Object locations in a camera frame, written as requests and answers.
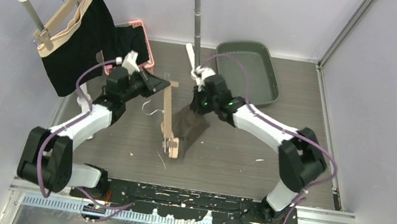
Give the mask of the grey-brown underwear with beige waistband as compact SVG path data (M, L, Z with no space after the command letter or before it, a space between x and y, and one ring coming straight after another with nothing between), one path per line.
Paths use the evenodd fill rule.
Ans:
M210 127L210 123L203 115L192 111L190 104L174 113L172 118L173 135L179 139L178 158L185 157L188 149Z

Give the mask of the black underwear with beige waistband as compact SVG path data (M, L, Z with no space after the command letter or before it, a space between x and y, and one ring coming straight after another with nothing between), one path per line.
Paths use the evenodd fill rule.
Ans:
M51 37L53 49L39 45L37 52L57 96L76 89L76 81L97 65L96 55L115 58L115 25L104 0L83 0L65 30Z

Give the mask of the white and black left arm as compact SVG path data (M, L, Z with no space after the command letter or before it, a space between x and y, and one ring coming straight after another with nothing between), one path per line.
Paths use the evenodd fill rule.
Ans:
M85 191L101 199L109 191L108 172L91 164L75 164L74 150L90 136L112 126L126 111L126 102L166 89L170 82L145 69L129 73L117 66L110 71L102 93L86 112L49 129L33 128L20 158L17 176L58 193L65 187Z

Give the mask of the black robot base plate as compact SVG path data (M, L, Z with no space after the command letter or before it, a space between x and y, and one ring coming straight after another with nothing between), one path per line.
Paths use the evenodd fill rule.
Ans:
M178 220L202 221L210 215L212 224L298 224L297 211L286 207L274 211L266 200L241 198L162 185L108 179L95 188L72 189L70 195L105 201L112 207L129 205L135 213L156 213Z

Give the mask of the beige clip hanger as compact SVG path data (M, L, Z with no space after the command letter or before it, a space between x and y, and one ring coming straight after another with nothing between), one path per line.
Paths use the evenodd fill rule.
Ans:
M56 32L60 24L63 23L69 13L74 10L75 5L81 1L82 0L66 0L44 25L43 29L35 31L34 36L40 41L40 44L37 46L38 49L44 48L50 51L54 48L49 35Z
M172 130L173 124L173 110L172 110L172 100L173 100L173 88L178 88L179 83L177 81L172 81L170 79L169 73L164 73L164 79L170 82L170 86L163 90L163 108L155 109L151 112L147 112L145 110L145 106L151 101L150 99L143 103L142 112L144 115L151 116L157 112L162 113L163 121L161 123L161 133L163 137L163 149L164 152L168 154L168 157L171 159L177 159L179 156L179 138L177 138Z

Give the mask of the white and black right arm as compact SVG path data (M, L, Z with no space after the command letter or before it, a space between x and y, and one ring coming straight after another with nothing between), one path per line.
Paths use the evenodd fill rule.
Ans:
M213 70L195 69L191 108L200 115L214 112L218 118L264 142L278 156L280 180L261 202L261 215L276 224L298 194L327 169L313 130L289 127L275 121L242 97L235 97L224 78Z

